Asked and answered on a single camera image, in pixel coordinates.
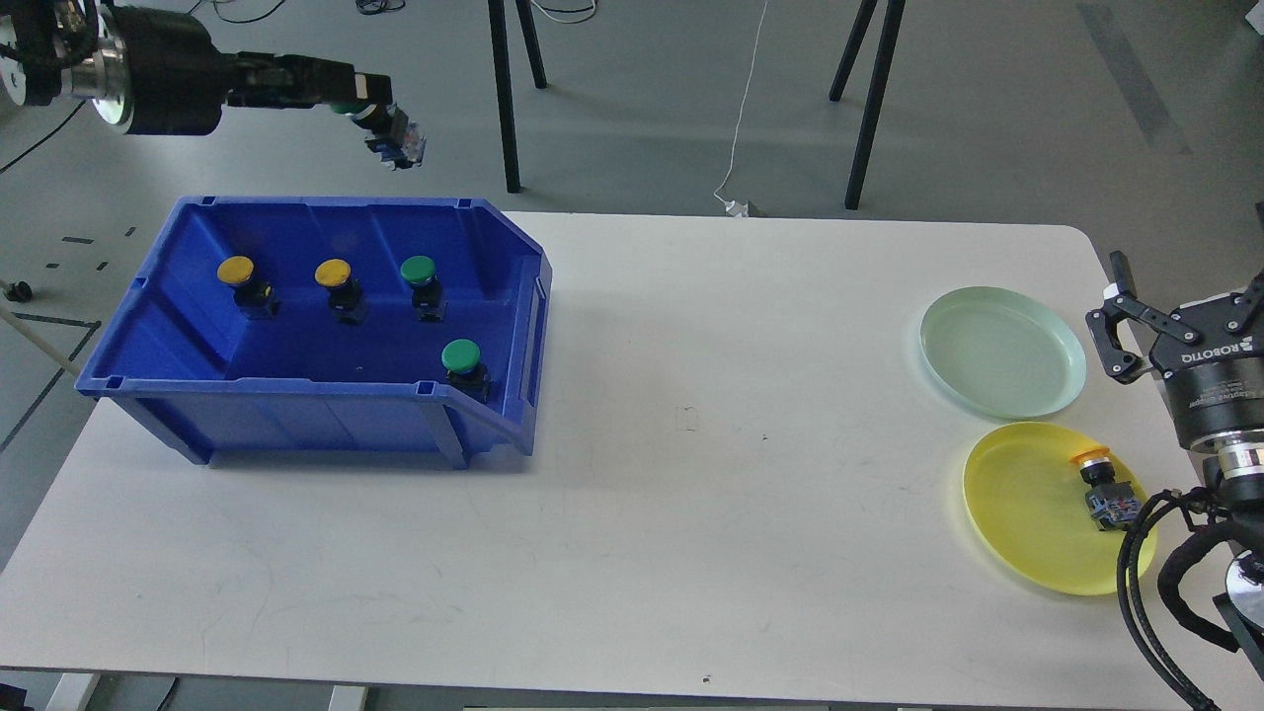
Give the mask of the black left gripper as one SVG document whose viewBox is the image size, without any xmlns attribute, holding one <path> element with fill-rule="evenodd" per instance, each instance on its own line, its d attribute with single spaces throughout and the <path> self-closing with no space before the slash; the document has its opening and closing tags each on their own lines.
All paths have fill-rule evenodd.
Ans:
<svg viewBox="0 0 1264 711">
<path fill-rule="evenodd" d="M 209 135 L 233 108 L 311 109 L 391 105 L 391 78 L 311 54 L 226 54 L 193 16 L 150 8 L 101 15 L 107 95 L 94 109 L 129 135 Z"/>
</svg>

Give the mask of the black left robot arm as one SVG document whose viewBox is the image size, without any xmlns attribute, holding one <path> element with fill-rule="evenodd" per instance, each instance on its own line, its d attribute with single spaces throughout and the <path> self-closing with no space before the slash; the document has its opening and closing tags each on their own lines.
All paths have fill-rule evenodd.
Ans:
<svg viewBox="0 0 1264 711">
<path fill-rule="evenodd" d="M 222 52 L 190 14 L 112 1 L 5 1 L 3 86 L 20 108 L 87 101 L 131 135 L 207 135 L 224 108 L 330 108 L 404 130 L 391 80 L 310 54 Z"/>
</svg>

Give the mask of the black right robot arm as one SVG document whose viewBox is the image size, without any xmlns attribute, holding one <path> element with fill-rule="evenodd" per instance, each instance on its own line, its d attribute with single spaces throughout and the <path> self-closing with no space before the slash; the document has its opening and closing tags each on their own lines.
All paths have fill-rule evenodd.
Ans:
<svg viewBox="0 0 1264 711">
<path fill-rule="evenodd" d="M 1189 535 L 1154 581 L 1157 597 L 1186 631 L 1261 671 L 1263 361 L 1261 278 L 1246 288 L 1162 311 L 1141 302 L 1126 256 L 1110 256 L 1103 302 L 1086 315 L 1105 373 L 1121 385 L 1160 380 L 1178 444 L 1202 458 L 1201 485 L 1163 490 L 1124 522 L 1115 564 L 1116 598 L 1146 664 L 1192 710 L 1213 697 L 1165 652 L 1141 595 L 1141 547 L 1157 524 L 1181 512 Z M 1220 547 L 1232 550 L 1218 617 L 1205 617 L 1182 593 L 1186 576 Z"/>
</svg>

